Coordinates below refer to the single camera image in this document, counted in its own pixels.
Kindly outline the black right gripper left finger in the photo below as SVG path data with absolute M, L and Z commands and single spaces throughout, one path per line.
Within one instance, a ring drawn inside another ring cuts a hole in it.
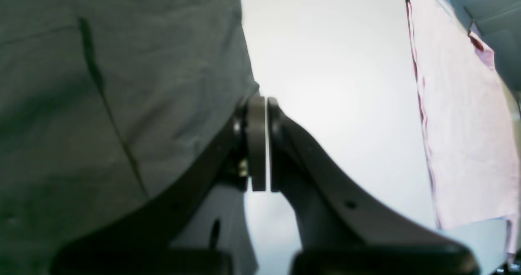
M 52 275 L 253 275 L 248 186 L 266 190 L 265 99 L 239 102 L 197 160 L 139 210 L 61 248 Z

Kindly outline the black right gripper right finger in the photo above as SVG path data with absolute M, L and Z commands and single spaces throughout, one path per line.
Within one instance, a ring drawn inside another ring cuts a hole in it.
M 267 101 L 271 190 L 294 210 L 301 251 L 292 275 L 478 275 L 468 247 L 367 193 L 320 144 Z

